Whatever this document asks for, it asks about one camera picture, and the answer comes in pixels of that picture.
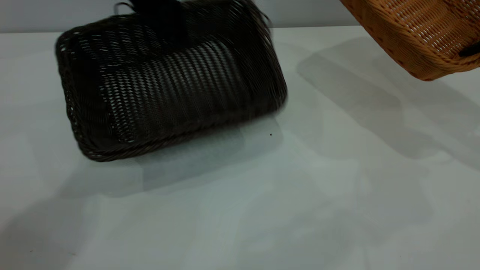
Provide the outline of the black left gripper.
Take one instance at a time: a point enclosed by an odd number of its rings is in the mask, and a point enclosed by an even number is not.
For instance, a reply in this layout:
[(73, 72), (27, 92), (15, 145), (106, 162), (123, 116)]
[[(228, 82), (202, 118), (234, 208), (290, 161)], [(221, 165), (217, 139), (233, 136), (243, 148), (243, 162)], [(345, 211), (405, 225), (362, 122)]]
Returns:
[(178, 0), (131, 0), (133, 10), (160, 38), (188, 42), (185, 10)]

